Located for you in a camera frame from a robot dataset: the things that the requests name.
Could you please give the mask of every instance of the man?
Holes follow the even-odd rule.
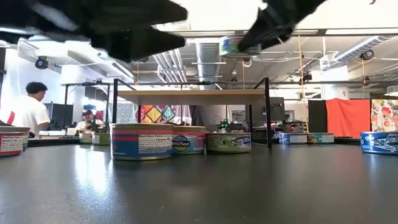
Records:
[[[95,123],[98,125],[104,125],[102,120],[95,119],[94,114],[91,110],[87,110],[86,112],[83,113],[83,118],[84,121],[80,121],[77,125],[76,128],[79,130],[86,130],[86,129],[91,129],[91,121],[95,120]]]
[[[41,82],[30,82],[26,85],[26,96],[20,97],[14,105],[10,122],[17,127],[30,127],[30,131],[39,138],[42,128],[50,123],[49,112],[41,101],[44,98],[47,87]]]

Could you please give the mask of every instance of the security camera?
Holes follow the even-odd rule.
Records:
[[[35,67],[40,70],[44,70],[49,67],[49,61],[47,61],[46,56],[39,56],[35,63]]]

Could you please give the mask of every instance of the tuna can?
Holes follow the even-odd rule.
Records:
[[[398,155],[398,132],[363,132],[361,149],[367,153]]]
[[[111,157],[129,161],[169,158],[173,131],[171,124],[112,124]]]
[[[25,133],[0,133],[0,157],[2,156],[17,156],[23,150]]]
[[[279,144],[306,144],[306,133],[280,133]]]
[[[201,154],[205,151],[206,127],[174,126],[172,154]]]
[[[94,146],[109,146],[111,145],[111,135],[108,133],[93,133],[91,140]]]
[[[206,133],[206,150],[218,153],[251,151],[251,133]]]
[[[23,151],[27,149],[27,142],[29,141],[29,131],[30,128],[26,127],[13,127],[13,126],[0,126],[0,133],[1,132],[23,132],[24,135],[24,144],[23,144]]]
[[[80,144],[91,144],[92,142],[92,135],[86,133],[79,133]]]
[[[309,144],[332,144],[335,143],[333,133],[308,133]]]

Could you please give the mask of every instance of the poster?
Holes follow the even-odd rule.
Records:
[[[398,131],[398,100],[372,100],[372,131]]]

